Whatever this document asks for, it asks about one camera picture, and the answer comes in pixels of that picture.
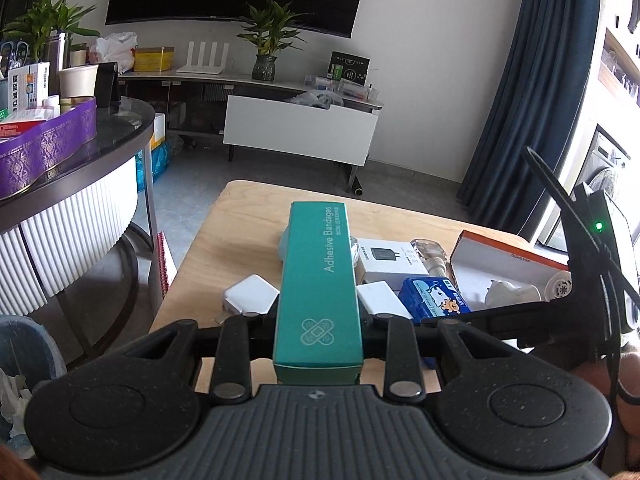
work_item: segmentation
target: tv cabinet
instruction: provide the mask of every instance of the tv cabinet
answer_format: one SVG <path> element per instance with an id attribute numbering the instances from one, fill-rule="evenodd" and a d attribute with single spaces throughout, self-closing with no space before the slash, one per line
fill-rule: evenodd
<path id="1" fill-rule="evenodd" d="M 229 161 L 236 146 L 332 160 L 344 164 L 348 190 L 362 194 L 356 172 L 367 159 L 380 102 L 344 96 L 344 107 L 304 107 L 284 102 L 310 89 L 302 84 L 224 73 L 127 72 L 119 84 L 122 94 L 164 113 L 169 132 L 224 135 Z"/>

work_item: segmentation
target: bandage icon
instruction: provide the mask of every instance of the bandage icon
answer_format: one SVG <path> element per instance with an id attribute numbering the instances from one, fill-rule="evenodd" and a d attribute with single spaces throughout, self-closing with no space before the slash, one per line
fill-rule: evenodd
<path id="1" fill-rule="evenodd" d="M 321 319 L 320 321 L 305 319 L 302 322 L 302 330 L 305 333 L 300 337 L 300 341 L 309 346 L 316 343 L 329 346 L 334 342 L 334 335 L 331 333 L 333 327 L 334 322 L 330 319 Z"/>

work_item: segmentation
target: tile floor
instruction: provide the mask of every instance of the tile floor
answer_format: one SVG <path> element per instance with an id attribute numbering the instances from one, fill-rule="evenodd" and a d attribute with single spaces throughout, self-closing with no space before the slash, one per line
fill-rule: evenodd
<path id="1" fill-rule="evenodd" d="M 358 177 L 364 190 L 362 200 L 466 220 L 466 213 L 456 199 L 456 183 L 378 162 L 367 163 Z M 200 142 L 195 150 L 180 152 L 154 185 L 158 227 L 165 232 L 177 266 L 210 205 L 227 182 L 239 179 L 350 196 L 345 191 L 346 176 L 338 164 L 247 148 L 237 148 L 235 160 L 228 162 L 226 149 L 218 142 Z M 140 194 L 134 221 L 146 229 L 144 202 L 144 194 Z M 136 244 L 136 249 L 140 266 L 139 298 L 113 347 L 144 335 L 153 321 L 146 288 L 150 254 L 140 244 Z M 66 290 L 75 316 L 92 342 L 110 325 L 126 296 L 129 272 L 120 260 L 118 250 L 111 250 Z M 31 317 L 49 330 L 66 361 L 81 353 L 56 300 Z"/>

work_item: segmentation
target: white medicine box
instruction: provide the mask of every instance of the white medicine box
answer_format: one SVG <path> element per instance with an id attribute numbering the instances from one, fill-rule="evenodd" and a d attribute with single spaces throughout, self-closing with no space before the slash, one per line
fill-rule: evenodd
<path id="1" fill-rule="evenodd" d="M 429 275 L 410 243 L 368 238 L 358 238 L 358 243 L 358 284 L 386 282 L 392 291 L 399 292 L 407 278 Z"/>

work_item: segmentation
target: open cardboard box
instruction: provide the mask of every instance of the open cardboard box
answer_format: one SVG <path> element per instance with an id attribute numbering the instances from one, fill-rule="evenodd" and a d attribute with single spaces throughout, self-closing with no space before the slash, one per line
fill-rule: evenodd
<path id="1" fill-rule="evenodd" d="M 535 285 L 545 299 L 548 281 L 560 270 L 568 270 L 555 260 L 503 242 L 462 231 L 451 255 L 453 279 L 460 296 L 471 310 L 484 310 L 484 297 L 492 280 L 515 286 Z"/>

